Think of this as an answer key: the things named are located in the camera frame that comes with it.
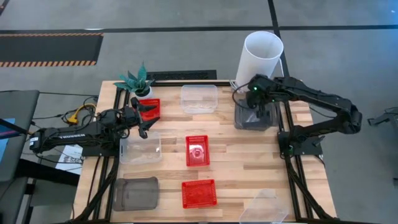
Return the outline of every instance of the green plant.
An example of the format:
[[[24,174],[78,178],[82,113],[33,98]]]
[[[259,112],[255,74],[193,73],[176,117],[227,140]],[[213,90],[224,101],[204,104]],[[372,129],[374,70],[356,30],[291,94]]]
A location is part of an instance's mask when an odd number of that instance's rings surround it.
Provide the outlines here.
[[[124,81],[124,83],[113,83],[119,88],[125,89],[134,93],[145,93],[149,90],[150,84],[152,84],[153,80],[147,79],[147,70],[145,69],[144,63],[142,63],[141,68],[138,70],[137,77],[127,71],[128,77],[124,75],[120,75],[119,78]]]

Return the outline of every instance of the white pot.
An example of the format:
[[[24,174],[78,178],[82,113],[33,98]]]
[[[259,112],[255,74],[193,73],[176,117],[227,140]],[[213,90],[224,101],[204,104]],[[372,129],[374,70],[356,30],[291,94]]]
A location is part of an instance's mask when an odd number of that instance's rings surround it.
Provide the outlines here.
[[[152,91],[152,87],[149,87],[149,93],[146,94],[146,96],[137,96],[138,100],[145,100],[145,99],[151,99],[154,97],[154,92]]]

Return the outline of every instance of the potted plant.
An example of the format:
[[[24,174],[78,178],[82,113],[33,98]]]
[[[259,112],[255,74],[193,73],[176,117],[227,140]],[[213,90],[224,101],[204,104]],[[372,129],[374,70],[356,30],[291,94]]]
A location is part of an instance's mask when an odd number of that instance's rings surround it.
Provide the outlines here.
[[[150,84],[152,84],[153,80],[147,79],[147,70],[145,69],[144,63],[142,63],[141,68],[138,70],[137,77],[127,71],[128,77],[124,75],[120,75],[120,79],[124,81],[124,83],[113,83],[119,88],[130,91],[131,93],[135,93],[138,100],[149,99],[152,98],[154,93],[152,92],[152,88]]]

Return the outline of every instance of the yellow connector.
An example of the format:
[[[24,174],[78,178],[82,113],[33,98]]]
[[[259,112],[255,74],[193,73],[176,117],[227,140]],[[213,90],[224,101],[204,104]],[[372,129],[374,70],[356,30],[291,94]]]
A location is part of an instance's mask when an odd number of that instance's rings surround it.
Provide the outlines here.
[[[69,124],[78,124],[79,123],[79,120],[77,120],[77,114],[85,106],[86,106],[86,108],[87,107],[93,107],[94,109],[96,108],[95,104],[93,104],[93,103],[87,103],[86,105],[81,105],[72,116],[67,118],[67,121],[68,121]]]

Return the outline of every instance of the red basket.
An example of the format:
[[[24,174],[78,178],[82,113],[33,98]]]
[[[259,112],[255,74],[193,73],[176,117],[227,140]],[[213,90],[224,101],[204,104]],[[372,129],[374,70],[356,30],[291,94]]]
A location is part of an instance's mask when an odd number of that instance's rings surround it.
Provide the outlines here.
[[[187,166],[210,165],[209,142],[207,136],[187,136]]]
[[[214,180],[182,182],[182,207],[200,208],[217,205]]]
[[[141,117],[144,121],[160,117],[160,99],[146,99],[139,100],[140,104],[149,106],[155,105],[156,108],[147,112],[140,112]]]

